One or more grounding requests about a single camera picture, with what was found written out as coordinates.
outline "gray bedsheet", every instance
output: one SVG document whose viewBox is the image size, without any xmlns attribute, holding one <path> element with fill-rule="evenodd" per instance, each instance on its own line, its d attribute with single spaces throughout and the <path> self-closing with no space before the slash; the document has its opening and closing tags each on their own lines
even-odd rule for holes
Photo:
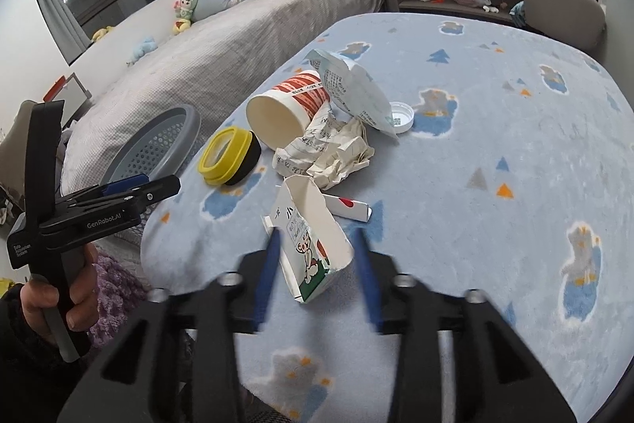
<svg viewBox="0 0 634 423">
<path fill-rule="evenodd" d="M 383 0 L 247 0 L 191 26 L 141 58 L 96 99 L 69 141 L 61 190 L 99 183 L 145 123 L 181 103 L 210 136 L 268 76 L 335 22 Z"/>
</svg>

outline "finger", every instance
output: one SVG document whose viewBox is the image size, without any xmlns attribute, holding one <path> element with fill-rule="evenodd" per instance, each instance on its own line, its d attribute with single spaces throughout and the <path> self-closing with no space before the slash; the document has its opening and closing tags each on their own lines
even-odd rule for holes
<svg viewBox="0 0 634 423">
<path fill-rule="evenodd" d="M 20 289 L 20 300 L 23 310 L 39 311 L 55 307 L 59 293 L 52 285 L 32 279 Z"/>
<path fill-rule="evenodd" d="M 71 300 L 75 305 L 79 305 L 84 299 L 97 288 L 97 271 L 92 264 L 86 265 L 69 289 Z"/>
<path fill-rule="evenodd" d="M 75 305 L 66 314 L 66 322 L 73 331 L 87 331 L 99 320 L 99 312 L 97 310 L 97 294 L 90 293 L 78 305 Z"/>
<path fill-rule="evenodd" d="M 31 280 L 20 289 L 24 320 L 33 331 L 50 343 L 54 343 L 55 339 L 46 323 L 42 308 L 55 307 L 58 299 L 57 289 L 40 281 Z"/>
<path fill-rule="evenodd" d="M 88 264 L 97 263 L 97 248 L 93 243 L 89 242 L 84 246 L 84 255 L 86 256 L 86 262 Z"/>
</svg>

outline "yellow roll of tape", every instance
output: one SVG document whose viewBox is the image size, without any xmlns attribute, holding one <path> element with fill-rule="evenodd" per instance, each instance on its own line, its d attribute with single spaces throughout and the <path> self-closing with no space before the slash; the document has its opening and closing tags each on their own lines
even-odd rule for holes
<svg viewBox="0 0 634 423">
<path fill-rule="evenodd" d="M 262 148 L 253 132 L 230 126 L 211 139 L 199 173 L 208 185 L 236 185 L 256 166 Z"/>
</svg>

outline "plush toy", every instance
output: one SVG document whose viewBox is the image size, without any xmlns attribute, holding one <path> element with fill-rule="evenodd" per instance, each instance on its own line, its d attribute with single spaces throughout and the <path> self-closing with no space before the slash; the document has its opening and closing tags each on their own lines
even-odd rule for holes
<svg viewBox="0 0 634 423">
<path fill-rule="evenodd" d="M 147 53 L 156 51 L 158 47 L 159 46 L 156 42 L 154 42 L 152 37 L 146 38 L 139 47 L 134 49 L 134 52 L 132 53 L 132 60 L 128 62 L 128 67 L 137 63 L 137 61 L 143 58 Z"/>
<path fill-rule="evenodd" d="M 179 34 L 185 31 L 185 29 L 191 28 L 191 21 L 188 19 L 176 19 L 174 27 L 172 28 L 173 34 Z"/>
<path fill-rule="evenodd" d="M 179 34 L 191 28 L 191 17 L 194 14 L 198 0 L 178 0 L 174 4 L 176 22 L 172 28 L 173 34 Z"/>
<path fill-rule="evenodd" d="M 97 40 L 100 40 L 101 38 L 103 38 L 104 36 L 106 36 L 110 31 L 112 31 L 114 28 L 112 26 L 106 26 L 105 28 L 101 28 L 99 31 L 96 31 L 95 34 L 93 35 L 93 37 L 91 38 L 91 40 L 93 42 L 96 42 Z"/>
<path fill-rule="evenodd" d="M 186 19 L 191 21 L 191 16 L 196 9 L 196 4 L 198 4 L 198 0 L 179 0 L 176 1 L 174 5 L 174 10 L 176 11 L 176 18 L 178 19 Z"/>
</svg>

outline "paper cup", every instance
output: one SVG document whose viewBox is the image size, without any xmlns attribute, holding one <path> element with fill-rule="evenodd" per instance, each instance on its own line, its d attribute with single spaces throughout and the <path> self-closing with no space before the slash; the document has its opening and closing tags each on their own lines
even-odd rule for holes
<svg viewBox="0 0 634 423">
<path fill-rule="evenodd" d="M 246 119 L 258 139 L 275 151 L 303 136 L 321 105 L 329 100 L 319 74 L 303 71 L 250 99 Z"/>
</svg>

